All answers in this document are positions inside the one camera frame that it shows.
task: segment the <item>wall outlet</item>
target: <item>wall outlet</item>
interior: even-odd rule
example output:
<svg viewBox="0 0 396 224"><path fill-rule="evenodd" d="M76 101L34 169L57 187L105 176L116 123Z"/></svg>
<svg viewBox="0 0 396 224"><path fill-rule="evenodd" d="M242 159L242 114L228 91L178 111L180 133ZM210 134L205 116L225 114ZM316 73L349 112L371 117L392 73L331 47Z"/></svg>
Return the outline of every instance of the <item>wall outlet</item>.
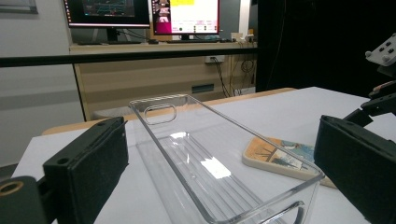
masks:
<svg viewBox="0 0 396 224"><path fill-rule="evenodd" d="M225 59L225 55L205 56L205 63L223 63L224 59Z"/></svg>

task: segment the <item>transparent container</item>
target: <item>transparent container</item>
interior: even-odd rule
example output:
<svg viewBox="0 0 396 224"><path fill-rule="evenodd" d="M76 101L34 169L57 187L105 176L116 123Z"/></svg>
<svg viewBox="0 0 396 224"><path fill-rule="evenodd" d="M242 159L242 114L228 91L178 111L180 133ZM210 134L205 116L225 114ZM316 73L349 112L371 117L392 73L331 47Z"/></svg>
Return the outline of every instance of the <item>transparent container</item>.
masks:
<svg viewBox="0 0 396 224"><path fill-rule="evenodd" d="M136 146L173 223L305 223L319 168L189 95L130 103ZM246 166L259 137L315 172L303 181Z"/></svg>

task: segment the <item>plastic bin handle cutout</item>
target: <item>plastic bin handle cutout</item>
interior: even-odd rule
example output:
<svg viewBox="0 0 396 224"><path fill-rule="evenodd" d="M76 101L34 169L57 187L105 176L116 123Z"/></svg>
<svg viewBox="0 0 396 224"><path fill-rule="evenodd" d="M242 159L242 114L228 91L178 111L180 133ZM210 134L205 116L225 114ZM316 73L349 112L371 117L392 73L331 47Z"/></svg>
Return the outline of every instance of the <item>plastic bin handle cutout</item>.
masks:
<svg viewBox="0 0 396 224"><path fill-rule="evenodd" d="M162 119L151 119L149 115L150 112L158 112L158 113L154 113L154 115L163 115L161 116ZM144 111L144 120L148 125L154 125L154 124L161 124L161 123L166 123L166 122L170 122L172 120L174 120L176 118L176 107L174 105L169 105L169 104L165 104L165 105L152 105L149 106L145 109Z"/></svg>

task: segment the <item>computer monitor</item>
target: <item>computer monitor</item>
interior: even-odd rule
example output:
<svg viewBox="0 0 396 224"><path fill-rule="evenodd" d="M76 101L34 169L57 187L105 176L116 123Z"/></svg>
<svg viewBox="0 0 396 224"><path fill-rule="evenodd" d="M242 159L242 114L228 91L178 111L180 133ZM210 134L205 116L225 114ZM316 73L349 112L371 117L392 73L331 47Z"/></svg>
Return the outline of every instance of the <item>computer monitor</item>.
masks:
<svg viewBox="0 0 396 224"><path fill-rule="evenodd" d="M151 0L155 35L219 34L219 0Z"/></svg>
<svg viewBox="0 0 396 224"><path fill-rule="evenodd" d="M117 41L117 29L147 29L148 0L63 0L69 28L103 28L107 41Z"/></svg>

